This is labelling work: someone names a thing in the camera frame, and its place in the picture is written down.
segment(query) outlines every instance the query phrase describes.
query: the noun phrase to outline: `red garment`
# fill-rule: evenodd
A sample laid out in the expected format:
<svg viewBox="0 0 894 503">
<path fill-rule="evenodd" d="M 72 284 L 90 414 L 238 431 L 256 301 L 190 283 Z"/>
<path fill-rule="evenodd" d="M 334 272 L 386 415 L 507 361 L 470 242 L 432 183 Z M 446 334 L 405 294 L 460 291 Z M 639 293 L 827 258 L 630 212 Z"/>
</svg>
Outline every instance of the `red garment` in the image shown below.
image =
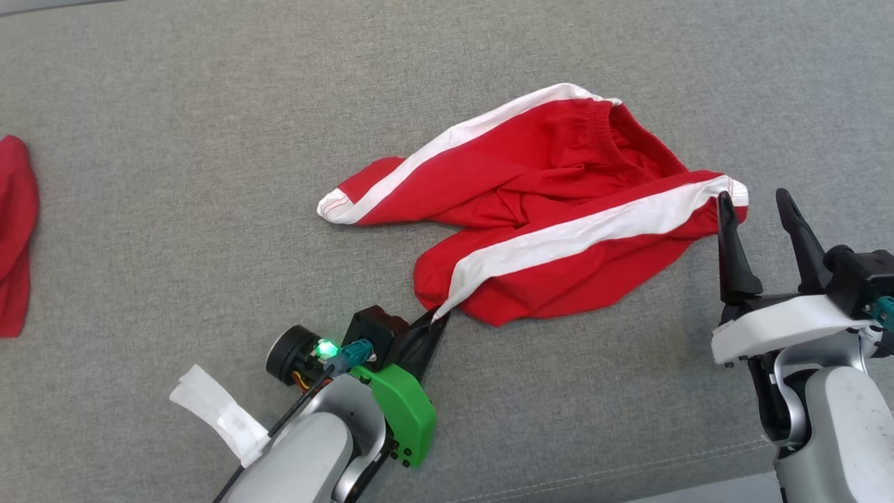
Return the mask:
<svg viewBox="0 0 894 503">
<path fill-rule="evenodd" d="M 21 140 L 0 140 L 0 337 L 18 337 L 30 289 L 28 240 L 38 219 L 38 181 Z"/>
<path fill-rule="evenodd" d="M 384 158 L 319 203 L 336 224 L 466 227 L 424 253 L 416 294 L 493 325 L 598 309 L 717 233 L 715 198 L 748 192 L 689 172 L 617 99 L 556 84 Z"/>
</svg>

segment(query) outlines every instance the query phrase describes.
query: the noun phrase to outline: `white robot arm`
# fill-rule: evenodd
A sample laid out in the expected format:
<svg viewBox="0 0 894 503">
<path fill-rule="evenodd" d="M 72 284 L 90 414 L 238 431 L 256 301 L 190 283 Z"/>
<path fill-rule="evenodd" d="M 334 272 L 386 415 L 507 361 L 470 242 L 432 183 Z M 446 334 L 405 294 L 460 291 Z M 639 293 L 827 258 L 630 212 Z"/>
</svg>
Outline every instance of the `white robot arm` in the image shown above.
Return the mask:
<svg viewBox="0 0 894 503">
<path fill-rule="evenodd" d="M 726 307 L 714 360 L 747 362 L 764 431 L 779 448 L 783 501 L 894 503 L 894 417 L 865 368 L 894 345 L 894 256 L 825 253 L 788 191 L 776 200 L 801 274 L 797 294 L 761 295 L 730 198 L 718 199 Z"/>
</svg>

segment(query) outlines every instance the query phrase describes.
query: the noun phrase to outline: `black cable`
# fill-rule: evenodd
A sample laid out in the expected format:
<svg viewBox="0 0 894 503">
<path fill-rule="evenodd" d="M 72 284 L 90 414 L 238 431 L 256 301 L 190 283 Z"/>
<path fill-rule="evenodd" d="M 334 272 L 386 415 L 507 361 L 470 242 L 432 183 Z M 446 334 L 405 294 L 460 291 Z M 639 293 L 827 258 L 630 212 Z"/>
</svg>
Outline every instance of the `black cable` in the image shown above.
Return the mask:
<svg viewBox="0 0 894 503">
<path fill-rule="evenodd" d="M 304 405 L 304 403 L 307 402 L 308 399 L 311 398 L 318 389 L 320 389 L 323 383 L 327 379 L 329 379 L 329 376 L 333 375 L 334 371 L 335 367 L 326 367 L 326 369 L 323 371 L 323 375 L 320 376 L 320 379 L 317 379 L 314 385 L 308 388 L 308 390 L 304 392 L 304 395 L 301 395 L 298 401 L 295 402 L 293 406 L 289 407 L 289 410 L 287 410 L 285 414 L 283 414 L 283 417 L 281 417 L 280 420 L 277 421 L 276 424 L 274 424 L 274 427 L 267 432 L 267 437 L 270 437 L 272 439 L 276 433 L 279 433 L 279 430 L 281 430 L 283 426 L 285 426 L 285 423 L 289 422 L 291 417 L 295 415 L 298 409 L 300 409 Z"/>
<path fill-rule="evenodd" d="M 245 468 L 243 468 L 242 465 L 239 465 L 239 468 L 236 468 L 236 471 L 233 472 L 232 475 L 230 475 L 230 480 L 226 482 L 226 484 L 223 486 L 223 489 L 221 489 L 221 491 L 217 493 L 217 498 L 215 498 L 215 500 L 211 503 L 221 503 L 221 501 L 224 500 L 226 493 L 230 492 L 232 485 L 236 483 L 236 479 L 238 479 L 239 476 L 242 475 L 242 472 L 245 472 Z"/>
<path fill-rule="evenodd" d="M 281 417 L 280 420 L 277 421 L 276 424 L 274 424 L 274 427 L 267 432 L 267 437 L 272 439 L 274 435 L 276 435 L 276 433 L 279 433 L 279 430 L 281 430 L 283 426 L 285 426 L 286 423 L 289 422 L 291 417 L 295 415 L 295 413 L 304 405 L 304 403 L 307 402 L 308 399 L 311 398 L 320 389 L 320 387 L 323 386 L 323 383 L 327 379 L 329 379 L 329 376 L 331 376 L 334 371 L 335 367 L 327 367 L 326 370 L 323 371 L 323 375 L 320 376 L 320 379 L 317 379 L 313 386 L 308 388 L 308 390 L 305 391 L 304 394 L 298 398 L 298 401 L 295 402 L 294 405 L 289 407 L 289 410 L 286 411 L 285 414 L 283 414 L 283 417 Z M 230 492 L 232 485 L 236 483 L 240 475 L 242 475 L 242 472 L 245 472 L 245 467 L 239 465 L 239 468 L 236 468 L 236 471 L 233 472 L 232 475 L 230 475 L 230 480 L 226 482 L 226 484 L 223 486 L 223 489 L 221 489 L 221 491 L 217 493 L 217 498 L 215 498 L 215 500 L 211 503 L 221 503 L 221 501 L 224 500 L 226 493 Z"/>
</svg>

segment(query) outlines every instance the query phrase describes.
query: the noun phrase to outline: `gray couch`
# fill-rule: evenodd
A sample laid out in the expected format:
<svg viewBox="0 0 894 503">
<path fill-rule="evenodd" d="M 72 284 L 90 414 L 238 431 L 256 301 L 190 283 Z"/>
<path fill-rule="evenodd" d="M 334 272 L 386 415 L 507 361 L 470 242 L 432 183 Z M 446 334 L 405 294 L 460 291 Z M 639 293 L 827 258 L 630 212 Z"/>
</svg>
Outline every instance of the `gray couch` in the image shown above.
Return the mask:
<svg viewBox="0 0 894 503">
<path fill-rule="evenodd" d="M 271 424 L 301 323 L 421 314 L 453 231 L 348 228 L 316 202 L 373 159 L 559 81 L 623 99 L 692 169 L 751 192 L 768 291 L 797 271 L 773 191 L 826 247 L 894 246 L 894 11 L 834 2 L 132 0 L 0 18 L 0 134 L 41 193 L 21 338 L 0 340 L 0 500 L 203 502 L 237 460 L 167 396 L 193 363 Z M 615 502 L 768 471 L 745 369 L 714 365 L 716 245 L 617 305 L 457 315 L 425 388 L 425 465 L 367 502 Z M 894 403 L 894 366 L 874 363 Z"/>
</svg>

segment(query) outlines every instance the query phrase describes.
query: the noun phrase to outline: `connector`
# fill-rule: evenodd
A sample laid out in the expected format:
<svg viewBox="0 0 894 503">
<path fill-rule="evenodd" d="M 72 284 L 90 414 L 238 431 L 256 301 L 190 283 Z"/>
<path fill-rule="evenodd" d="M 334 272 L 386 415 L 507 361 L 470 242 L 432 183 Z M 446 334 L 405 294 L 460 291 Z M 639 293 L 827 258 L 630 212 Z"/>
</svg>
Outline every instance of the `connector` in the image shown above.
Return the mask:
<svg viewBox="0 0 894 503">
<path fill-rule="evenodd" d="M 334 367 L 333 379 L 343 373 L 349 372 L 354 367 L 366 363 L 373 356 L 373 344 L 366 339 L 358 339 L 339 350 L 338 354 L 324 363 L 324 369 Z"/>
<path fill-rule="evenodd" d="M 881 323 L 885 330 L 894 331 L 894 297 L 879 297 L 870 309 L 870 316 Z"/>
</svg>

